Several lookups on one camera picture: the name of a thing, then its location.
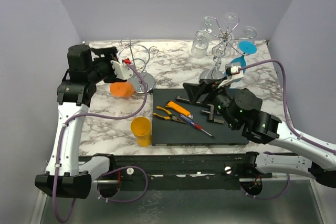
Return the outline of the orange plastic goblet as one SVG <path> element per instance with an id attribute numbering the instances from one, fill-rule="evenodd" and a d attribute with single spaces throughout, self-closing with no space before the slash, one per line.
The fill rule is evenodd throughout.
<path id="1" fill-rule="evenodd" d="M 129 98 L 135 93 L 130 82 L 115 82 L 110 85 L 110 93 L 116 98 Z"/>

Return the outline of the small chrome wire rack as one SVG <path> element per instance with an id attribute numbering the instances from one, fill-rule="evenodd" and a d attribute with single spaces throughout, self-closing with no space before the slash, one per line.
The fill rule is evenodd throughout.
<path id="1" fill-rule="evenodd" d="M 156 85 L 155 78 L 147 71 L 147 66 L 151 60 L 152 53 L 149 48 L 134 42 L 131 39 L 120 40 L 121 49 L 118 52 L 118 58 L 131 61 L 131 65 L 137 70 L 146 84 L 147 93 L 152 93 Z"/>

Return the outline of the blue plastic goblet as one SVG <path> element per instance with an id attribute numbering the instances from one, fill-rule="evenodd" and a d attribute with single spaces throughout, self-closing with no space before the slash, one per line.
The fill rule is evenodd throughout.
<path id="1" fill-rule="evenodd" d="M 238 43 L 237 50 L 240 53 L 240 56 L 233 59 L 231 63 L 238 63 L 241 67 L 245 67 L 247 66 L 245 57 L 251 54 L 255 54 L 257 52 L 257 47 L 254 43 L 243 40 Z"/>

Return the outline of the clear tumbler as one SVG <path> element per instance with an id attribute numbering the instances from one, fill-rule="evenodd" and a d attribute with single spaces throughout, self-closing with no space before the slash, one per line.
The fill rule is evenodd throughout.
<path id="1" fill-rule="evenodd" d="M 246 26 L 243 28 L 243 39 L 251 43 L 255 43 L 257 37 L 257 30 L 255 27 Z"/>

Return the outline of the small clear wine glass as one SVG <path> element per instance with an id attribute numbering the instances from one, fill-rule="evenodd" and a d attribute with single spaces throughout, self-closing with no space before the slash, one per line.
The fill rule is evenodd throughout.
<path id="1" fill-rule="evenodd" d="M 230 52 L 227 49 L 226 44 L 219 44 L 212 49 L 212 54 L 213 54 L 213 60 L 215 61 L 215 65 L 209 71 L 209 77 L 211 79 L 221 79 L 224 77 L 224 74 L 220 71 L 222 58 L 230 55 Z"/>

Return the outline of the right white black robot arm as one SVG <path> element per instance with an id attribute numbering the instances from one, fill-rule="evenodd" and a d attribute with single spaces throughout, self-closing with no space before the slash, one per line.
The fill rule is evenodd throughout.
<path id="1" fill-rule="evenodd" d="M 184 83 L 191 104 L 204 96 L 203 104 L 211 104 L 231 130 L 257 144 L 269 144 L 290 151 L 290 154 L 256 154 L 243 162 L 242 173 L 249 178 L 257 174 L 285 173 L 314 179 L 335 187 L 335 144 L 296 131 L 288 122 L 262 111 L 262 99 L 248 89 L 229 91 L 219 80 L 203 80 L 199 84 Z"/>

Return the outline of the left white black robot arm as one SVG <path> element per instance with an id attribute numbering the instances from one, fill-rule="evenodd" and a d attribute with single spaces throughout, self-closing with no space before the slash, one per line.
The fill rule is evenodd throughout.
<path id="1" fill-rule="evenodd" d="M 35 186 L 48 196 L 88 197 L 94 180 L 92 165 L 79 167 L 82 128 L 97 83 L 113 83 L 117 75 L 112 61 L 117 61 L 116 47 L 91 48 L 74 45 L 67 53 L 68 69 L 57 88 L 58 125 L 54 148 L 43 174 L 36 175 Z"/>

